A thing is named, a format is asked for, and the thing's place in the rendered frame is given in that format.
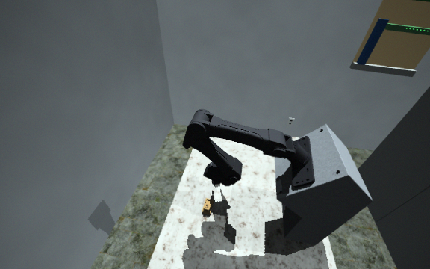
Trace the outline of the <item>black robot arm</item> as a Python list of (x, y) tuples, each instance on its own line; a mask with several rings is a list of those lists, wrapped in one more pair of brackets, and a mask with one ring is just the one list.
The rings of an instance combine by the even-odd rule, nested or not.
[(264, 155), (287, 158), (292, 164), (292, 183), (295, 188), (315, 182), (308, 136), (293, 141), (290, 135), (275, 129), (252, 128), (220, 119), (205, 109), (197, 110), (187, 127), (183, 147), (192, 147), (212, 161), (205, 168), (204, 177), (231, 186), (241, 180), (243, 164), (216, 145), (210, 137), (245, 144), (263, 151)]

